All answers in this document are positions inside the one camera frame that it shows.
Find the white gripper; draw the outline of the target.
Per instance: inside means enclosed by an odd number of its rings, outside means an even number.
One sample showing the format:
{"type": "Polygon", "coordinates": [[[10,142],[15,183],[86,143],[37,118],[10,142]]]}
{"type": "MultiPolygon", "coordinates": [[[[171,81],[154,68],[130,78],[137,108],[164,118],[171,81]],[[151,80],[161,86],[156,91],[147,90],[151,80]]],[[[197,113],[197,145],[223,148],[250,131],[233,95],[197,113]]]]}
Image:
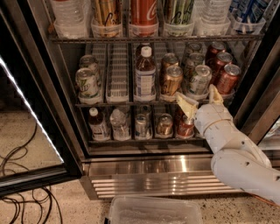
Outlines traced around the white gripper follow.
{"type": "Polygon", "coordinates": [[[175,97],[185,115],[194,118],[194,126],[199,132],[205,132],[209,126],[219,121],[233,120],[228,109],[222,105],[223,98],[213,84],[209,86],[209,104],[204,104],[199,109],[199,103],[194,99],[180,92],[177,92],[175,97]]]}

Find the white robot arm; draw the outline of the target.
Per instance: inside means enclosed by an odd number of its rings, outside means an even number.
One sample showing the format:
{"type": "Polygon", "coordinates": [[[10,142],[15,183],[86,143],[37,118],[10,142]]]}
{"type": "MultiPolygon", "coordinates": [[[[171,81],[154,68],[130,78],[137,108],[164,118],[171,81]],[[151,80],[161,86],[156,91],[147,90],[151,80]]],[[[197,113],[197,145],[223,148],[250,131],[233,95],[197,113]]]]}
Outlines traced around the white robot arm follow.
{"type": "Polygon", "coordinates": [[[279,205],[280,171],[274,169],[264,152],[235,127],[217,88],[209,87],[208,104],[199,105],[181,93],[176,93],[175,97],[213,152],[211,169],[214,176],[226,186],[279,205]]]}

